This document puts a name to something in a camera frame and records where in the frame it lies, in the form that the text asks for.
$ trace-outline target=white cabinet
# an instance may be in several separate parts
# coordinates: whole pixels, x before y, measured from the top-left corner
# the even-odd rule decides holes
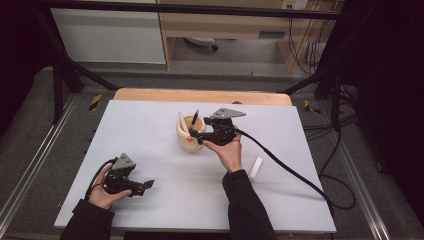
[[[69,9],[52,12],[66,50],[75,61],[165,64],[157,13]]]

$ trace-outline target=table surface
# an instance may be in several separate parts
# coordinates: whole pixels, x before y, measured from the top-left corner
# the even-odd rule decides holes
[[[228,231],[228,200],[221,186],[225,168],[206,148],[196,153],[180,149],[175,132],[178,112],[188,115],[199,109],[200,116],[207,116],[220,107],[245,112],[245,117],[233,119],[240,129],[322,188],[295,107],[112,100],[55,226],[66,226],[101,164],[125,152],[137,164],[130,180],[154,179],[155,183],[144,196],[126,198],[114,205],[113,227],[137,231]],[[257,157],[264,160],[253,187],[276,232],[335,232],[327,204],[318,193],[279,167],[249,139],[242,138],[242,143],[247,171]]]

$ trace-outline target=electrical cable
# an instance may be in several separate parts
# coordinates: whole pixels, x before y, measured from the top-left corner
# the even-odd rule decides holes
[[[329,23],[329,21],[328,20],[325,20],[322,24],[321,24],[321,29],[320,29],[320,32],[319,32],[319,34],[318,34],[318,38],[317,38],[317,40],[313,43],[313,64],[312,64],[312,66],[313,66],[313,68],[314,68],[314,73],[316,72],[316,70],[317,70],[317,66],[318,66],[318,64],[319,64],[319,61],[317,61],[317,54],[319,55],[319,53],[318,53],[318,49],[317,49],[317,46],[320,46],[320,48],[321,48],[321,50],[322,51],[324,51],[323,50],[323,48],[322,48],[322,46],[321,46],[321,37],[322,37],[322,34],[323,34],[323,32],[324,32],[324,28],[328,25],[328,23]]]
[[[90,182],[90,185],[89,185],[89,186],[88,186],[88,188],[87,188],[87,191],[85,192],[85,197],[84,197],[84,200],[85,200],[85,201],[88,201],[88,199],[90,198],[90,194],[91,194],[91,191],[93,190],[93,188],[94,188],[95,186],[99,185],[99,184],[97,184],[97,185],[93,186],[94,181],[96,181],[96,178],[97,178],[97,176],[99,175],[99,173],[102,171],[102,169],[103,169],[104,167],[106,167],[106,165],[108,165],[108,164],[110,164],[110,163],[115,164],[115,162],[116,162],[117,160],[118,160],[118,158],[114,158],[114,159],[108,160],[107,162],[103,163],[103,165],[99,168],[99,170],[97,170],[97,172],[96,172],[96,174],[94,175],[93,179],[91,179],[91,182]]]
[[[352,114],[349,115],[347,117],[344,117],[342,119],[339,120],[339,126],[340,127],[345,127],[353,122],[356,121],[356,114]],[[333,131],[335,129],[335,126],[333,124],[322,124],[322,125],[315,125],[315,126],[303,126],[303,130],[306,132],[314,132],[308,136],[306,136],[306,139],[308,141],[312,141],[315,139],[318,139],[328,133],[330,133],[331,131]]]
[[[100,186],[100,185],[103,185],[103,184],[105,184],[105,183],[106,183],[106,182],[101,182],[101,183],[98,183],[98,184],[93,185],[93,186],[91,187],[91,191],[93,191],[93,189],[94,189],[95,187]]]
[[[347,86],[346,85],[343,86],[343,90],[341,91],[341,93],[345,94],[346,96],[341,95],[340,98],[343,99],[343,100],[346,100],[346,101],[350,102],[350,104],[352,105],[352,108],[356,112],[356,109],[357,109],[357,106],[358,106],[358,101],[356,100],[357,99],[357,96],[354,97],[352,95],[352,93],[349,92],[349,90],[347,89]]]
[[[305,50],[305,56],[303,57],[303,62],[308,66],[309,75],[312,75],[311,73],[311,67],[313,65],[311,63],[312,54],[313,54],[313,47],[311,46],[311,43],[308,42],[308,45],[306,46],[306,50]]]
[[[300,63],[300,61],[299,61],[299,59],[297,57],[298,52],[296,51],[296,47],[294,45],[294,41],[293,41],[293,37],[292,37],[292,25],[293,25],[293,19],[292,18],[289,18],[289,49],[290,49],[290,52],[293,55],[294,60],[296,61],[297,65],[302,70],[302,72],[310,75],[308,72],[305,71],[305,69],[303,69],[303,67],[302,67],[302,65],[301,65],[301,63]]]
[[[328,179],[331,179],[331,180],[336,181],[336,182],[338,182],[338,183],[341,183],[343,186],[345,186],[345,187],[346,187],[346,189],[347,189],[347,190],[350,192],[350,194],[352,195],[352,199],[353,199],[353,200],[352,200],[352,203],[351,203],[349,206],[344,207],[344,206],[340,206],[340,205],[338,205],[338,204],[335,204],[335,203],[333,202],[333,206],[334,206],[334,207],[336,207],[336,208],[338,208],[338,209],[341,209],[341,210],[350,210],[350,209],[354,208],[354,207],[355,207],[355,205],[356,205],[356,195],[355,195],[354,191],[352,190],[352,188],[351,188],[351,187],[349,187],[349,186],[348,186],[345,182],[343,182],[342,180],[340,180],[340,179],[338,179],[338,178],[335,178],[335,177],[332,177],[332,176],[329,176],[329,175],[324,174],[324,170],[327,168],[328,164],[330,163],[331,159],[333,158],[334,154],[336,153],[336,151],[337,151],[337,149],[338,149],[338,147],[339,147],[341,136],[342,136],[342,132],[341,132],[341,131],[339,131],[339,135],[338,135],[338,137],[337,137],[337,143],[336,143],[336,146],[334,147],[333,151],[331,152],[331,154],[330,154],[330,156],[328,157],[327,161],[325,162],[324,166],[321,168],[321,171],[320,171],[320,173],[318,174],[318,178],[319,178],[320,180],[321,180],[321,178],[323,178],[323,177],[324,177],[324,178],[328,178]]]
[[[336,11],[337,5],[339,4],[339,0],[336,0],[335,2],[336,3],[334,4],[333,10],[331,10],[333,12]]]
[[[324,200],[327,202],[328,209],[330,210],[331,216],[334,219],[333,203],[331,202],[330,198],[321,189],[319,189],[317,186],[315,186],[315,184],[310,182],[308,179],[304,178],[302,175],[300,175],[299,173],[297,173],[296,171],[294,171],[293,169],[288,167],[286,164],[281,162],[272,152],[270,152],[267,148],[265,148],[255,138],[253,138],[252,136],[250,136],[249,134],[247,134],[246,132],[244,132],[240,129],[234,129],[234,131],[237,132],[237,133],[240,133],[243,136],[246,136],[247,138],[249,138],[250,140],[255,142],[260,148],[262,148],[262,150],[266,154],[268,154],[269,157],[271,157],[272,160],[274,160],[274,162],[276,162],[278,165],[280,165],[282,168],[284,168],[287,172],[291,173],[292,175],[294,175],[295,177],[297,177],[298,179],[300,179],[301,181],[303,181],[304,183],[309,185],[311,188],[313,188],[316,192],[318,192],[324,198]]]

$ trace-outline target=fingers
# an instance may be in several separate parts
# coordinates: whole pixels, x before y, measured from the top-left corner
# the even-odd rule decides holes
[[[241,139],[241,134],[239,132],[236,132],[236,137],[234,139],[238,139],[240,141]]]
[[[106,165],[106,167],[104,167],[102,169],[102,171],[100,171],[99,175],[97,175],[95,185],[98,185],[98,184],[105,181],[105,175],[106,175],[107,171],[109,171],[109,169],[111,169],[111,168],[112,168],[112,164],[108,164],[108,165]]]
[[[131,195],[132,191],[131,190],[125,190],[116,194],[113,194],[113,202],[116,202],[118,200],[124,199],[126,197],[128,197],[129,195]]]
[[[232,141],[240,141],[240,139],[241,139],[241,134],[240,133],[237,133],[236,136],[233,138]]]

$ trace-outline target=black cuff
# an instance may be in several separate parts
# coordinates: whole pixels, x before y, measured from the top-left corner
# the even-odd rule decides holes
[[[82,199],[80,199],[72,212],[74,215],[83,217],[88,221],[95,222],[97,225],[103,228],[109,229],[112,224],[113,217],[115,216],[114,212],[105,210]]]
[[[222,186],[224,187],[225,193],[228,196],[228,193],[231,191],[234,185],[248,185],[252,186],[250,183],[249,177],[244,169],[235,171],[233,173],[226,173],[222,179]]]

